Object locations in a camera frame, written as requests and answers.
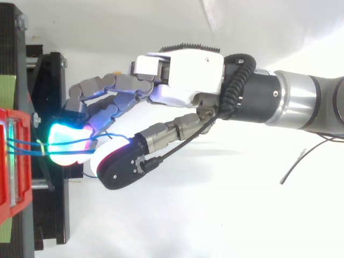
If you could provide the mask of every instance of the red plastic container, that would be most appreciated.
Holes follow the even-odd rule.
[[[9,148],[6,145],[9,131],[15,132],[13,136],[16,140],[31,141],[30,121],[26,113],[0,109],[0,224],[22,211],[32,201],[31,157],[8,155]],[[29,145],[11,144],[30,150]]]

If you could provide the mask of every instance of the coiled black cable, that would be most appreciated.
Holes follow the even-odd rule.
[[[225,78],[221,89],[220,109],[222,119],[228,119],[226,114],[233,113],[247,80],[256,68],[256,61],[247,54],[234,54],[225,57],[225,64],[241,64],[233,76]]]
[[[163,156],[153,157],[145,162],[141,163],[141,167],[144,172],[148,173],[157,168],[166,158],[176,153],[182,147],[191,142],[194,138],[198,137],[206,128],[211,126],[216,119],[221,118],[228,120],[234,113],[237,106],[240,95],[243,93],[243,87],[251,74],[256,69],[256,61],[250,55],[246,54],[234,54],[225,57],[225,64],[238,63],[241,67],[236,71],[233,76],[227,76],[223,82],[221,95],[220,95],[220,108],[216,116],[211,118],[205,123],[196,133],[185,140],[185,142],[179,144],[177,147],[170,150]]]

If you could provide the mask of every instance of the black connector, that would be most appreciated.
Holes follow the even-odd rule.
[[[141,168],[145,173],[148,173],[153,169],[156,169],[162,163],[162,161],[163,159],[161,158],[161,156],[153,157],[149,160],[141,162]]]

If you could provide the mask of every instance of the black cylindrical joint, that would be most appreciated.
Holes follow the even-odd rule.
[[[224,81],[230,80],[239,68],[236,64],[225,67]],[[267,71],[256,70],[248,79],[231,120],[265,123],[273,116],[281,100],[278,78]]]

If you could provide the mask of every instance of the green tape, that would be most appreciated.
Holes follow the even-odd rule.
[[[5,220],[0,225],[0,243],[11,242],[12,218]]]
[[[15,101],[16,76],[0,75],[0,108],[13,109]],[[0,225],[0,243],[11,241],[12,218]]]
[[[15,75],[0,75],[0,108],[13,109],[15,89]]]

